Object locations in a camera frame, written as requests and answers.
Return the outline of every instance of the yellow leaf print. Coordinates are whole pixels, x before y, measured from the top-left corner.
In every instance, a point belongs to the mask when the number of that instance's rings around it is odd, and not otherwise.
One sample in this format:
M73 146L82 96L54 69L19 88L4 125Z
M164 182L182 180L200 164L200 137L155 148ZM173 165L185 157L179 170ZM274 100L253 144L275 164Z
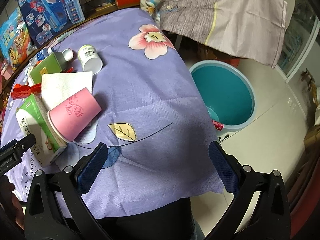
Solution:
M124 141L134 142L137 140L136 132L128 123L112 123L108 127L117 138Z

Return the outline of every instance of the pink flower print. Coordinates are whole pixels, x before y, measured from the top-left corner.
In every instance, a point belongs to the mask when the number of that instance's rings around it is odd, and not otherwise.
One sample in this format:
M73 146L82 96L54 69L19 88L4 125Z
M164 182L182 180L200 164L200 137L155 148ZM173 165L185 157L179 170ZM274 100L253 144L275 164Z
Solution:
M139 30L141 33L133 36L129 41L131 49L144 49L144 55L148 59L155 59L167 54L168 47L173 48L171 41L152 24L144 24Z

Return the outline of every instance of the blue leaf print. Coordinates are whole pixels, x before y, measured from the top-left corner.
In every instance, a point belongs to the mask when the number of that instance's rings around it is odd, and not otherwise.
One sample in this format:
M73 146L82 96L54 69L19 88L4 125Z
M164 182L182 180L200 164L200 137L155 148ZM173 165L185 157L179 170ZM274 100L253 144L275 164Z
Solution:
M103 169L111 167L113 164L116 163L119 155L121 153L121 147L120 146L112 146L108 149L108 159L103 165Z

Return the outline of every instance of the barcode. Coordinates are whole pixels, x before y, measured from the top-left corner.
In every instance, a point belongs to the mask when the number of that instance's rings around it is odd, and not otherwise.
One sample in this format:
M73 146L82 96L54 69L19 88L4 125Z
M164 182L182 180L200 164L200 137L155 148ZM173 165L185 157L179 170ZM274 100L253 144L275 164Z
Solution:
M94 52L92 50L90 51L87 51L85 54L84 54L86 57L90 57L90 56L93 56L94 55Z

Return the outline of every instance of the bucket rim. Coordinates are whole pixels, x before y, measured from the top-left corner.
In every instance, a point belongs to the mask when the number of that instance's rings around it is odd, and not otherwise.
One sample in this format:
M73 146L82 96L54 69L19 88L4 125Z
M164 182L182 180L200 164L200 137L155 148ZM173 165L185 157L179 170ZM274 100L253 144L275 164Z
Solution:
M235 74L238 78L240 78L242 80L242 82L246 85L247 89L249 90L249 93L251 95L251 101L252 101L252 109L251 109L251 115L248 118L247 121L241 123L241 124L237 124L237 125L228 125L228 124L223 124L223 129L229 130L230 132L232 131L239 131L241 129L243 129L244 127L248 126L254 119L255 114L257 112L257 100L256 100L256 96L253 90L253 87L250 83L250 81L247 79L247 77L245 75L243 75L239 70L237 70L235 67L231 66L228 63L222 62L222 61L218 61L218 60L202 60L199 61L197 63L195 63L190 69L190 74L192 75L196 70L202 68L202 67L206 67L209 66L210 64L215 64L215 67L222 67L224 69L227 69L229 71L231 71L233 74Z

